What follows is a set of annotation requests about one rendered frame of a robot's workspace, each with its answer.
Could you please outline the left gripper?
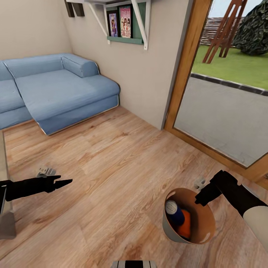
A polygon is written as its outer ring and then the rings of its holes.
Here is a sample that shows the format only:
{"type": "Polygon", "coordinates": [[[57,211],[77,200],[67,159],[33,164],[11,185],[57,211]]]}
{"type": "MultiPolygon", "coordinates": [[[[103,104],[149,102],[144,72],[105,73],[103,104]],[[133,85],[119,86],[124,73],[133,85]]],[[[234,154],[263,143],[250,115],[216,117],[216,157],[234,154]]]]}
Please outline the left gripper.
{"type": "Polygon", "coordinates": [[[38,194],[41,192],[47,192],[51,193],[52,191],[55,191],[55,189],[59,189],[63,186],[66,186],[69,183],[72,183],[73,179],[69,180],[62,180],[62,181],[56,181],[54,183],[55,179],[61,178],[61,175],[50,175],[47,176],[47,178],[32,178],[32,179],[25,179],[25,185],[26,185],[26,192],[24,197],[38,194]]]}

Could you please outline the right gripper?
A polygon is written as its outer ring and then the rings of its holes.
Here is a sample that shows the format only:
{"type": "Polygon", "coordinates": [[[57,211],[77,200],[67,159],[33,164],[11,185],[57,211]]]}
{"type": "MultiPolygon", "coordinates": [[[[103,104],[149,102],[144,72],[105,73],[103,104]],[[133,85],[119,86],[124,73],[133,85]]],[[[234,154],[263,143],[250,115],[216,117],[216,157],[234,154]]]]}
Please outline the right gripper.
{"type": "MultiPolygon", "coordinates": [[[[220,195],[219,195],[220,196],[220,195]]],[[[208,185],[206,185],[200,193],[198,193],[195,198],[197,199],[195,201],[195,204],[201,203],[201,205],[206,206],[209,202],[213,201],[217,197],[216,195],[213,195],[209,190],[208,190],[208,185]]]]}

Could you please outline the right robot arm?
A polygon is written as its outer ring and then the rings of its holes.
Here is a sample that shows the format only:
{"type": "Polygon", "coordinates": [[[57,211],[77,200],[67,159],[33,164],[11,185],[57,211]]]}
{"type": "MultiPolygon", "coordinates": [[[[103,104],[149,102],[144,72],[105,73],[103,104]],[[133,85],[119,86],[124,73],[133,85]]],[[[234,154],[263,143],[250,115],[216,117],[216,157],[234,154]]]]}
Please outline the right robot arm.
{"type": "Polygon", "coordinates": [[[210,184],[204,185],[205,179],[199,178],[194,182],[198,193],[195,204],[206,206],[222,193],[229,203],[238,210],[249,228],[255,234],[262,247],[268,254],[268,206],[259,199],[259,196],[244,184],[237,184],[237,179],[227,171],[221,170],[210,184]]]}

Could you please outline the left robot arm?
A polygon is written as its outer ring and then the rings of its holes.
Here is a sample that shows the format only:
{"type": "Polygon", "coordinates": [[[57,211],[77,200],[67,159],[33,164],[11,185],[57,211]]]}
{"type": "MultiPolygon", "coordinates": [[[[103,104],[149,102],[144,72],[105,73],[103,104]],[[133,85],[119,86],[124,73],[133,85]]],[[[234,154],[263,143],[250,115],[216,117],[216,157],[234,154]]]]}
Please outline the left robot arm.
{"type": "Polygon", "coordinates": [[[22,181],[12,182],[11,180],[0,181],[0,224],[4,210],[5,200],[7,202],[21,197],[27,197],[33,194],[41,192],[51,193],[55,189],[59,189],[72,183],[73,179],[56,181],[55,179],[61,178],[61,175],[57,175],[56,170],[39,166],[34,177],[32,179],[25,179],[22,181]]]}

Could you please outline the trash can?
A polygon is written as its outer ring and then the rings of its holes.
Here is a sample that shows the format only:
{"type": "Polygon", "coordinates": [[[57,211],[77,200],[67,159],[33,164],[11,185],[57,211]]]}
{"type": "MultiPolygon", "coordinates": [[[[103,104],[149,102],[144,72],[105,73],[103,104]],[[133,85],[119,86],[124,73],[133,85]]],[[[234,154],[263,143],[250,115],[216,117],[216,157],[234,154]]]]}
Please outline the trash can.
{"type": "Polygon", "coordinates": [[[185,208],[188,210],[191,216],[191,238],[189,241],[186,241],[170,226],[168,222],[170,218],[168,217],[164,206],[162,226],[166,236],[173,242],[203,245],[210,242],[215,234],[216,223],[213,212],[208,204],[206,206],[201,205],[201,203],[195,204],[195,201],[197,200],[195,198],[196,195],[197,193],[191,189],[175,188],[171,190],[165,198],[164,204],[167,201],[174,201],[178,204],[180,209],[185,208]],[[209,238],[202,242],[208,233],[210,233],[209,238]]]}

